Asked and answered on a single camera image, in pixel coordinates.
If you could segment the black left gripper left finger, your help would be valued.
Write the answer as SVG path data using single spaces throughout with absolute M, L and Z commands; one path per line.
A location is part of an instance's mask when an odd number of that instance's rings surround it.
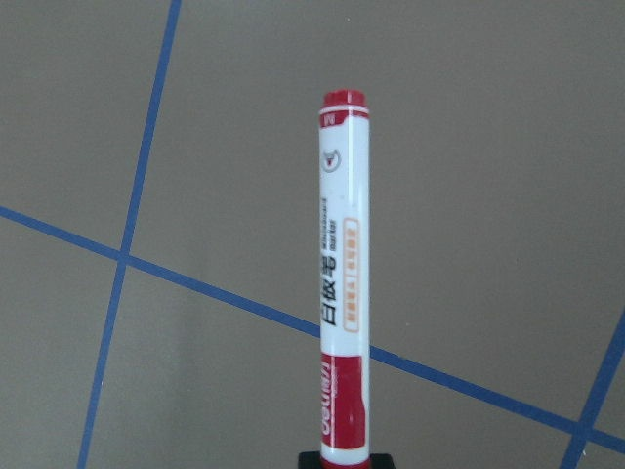
M 298 469 L 322 469 L 319 451 L 303 451 L 298 455 Z

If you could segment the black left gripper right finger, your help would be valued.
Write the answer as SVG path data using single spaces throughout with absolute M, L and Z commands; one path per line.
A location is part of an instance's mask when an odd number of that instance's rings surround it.
M 395 469 L 395 462 L 389 453 L 372 453 L 369 456 L 371 469 Z

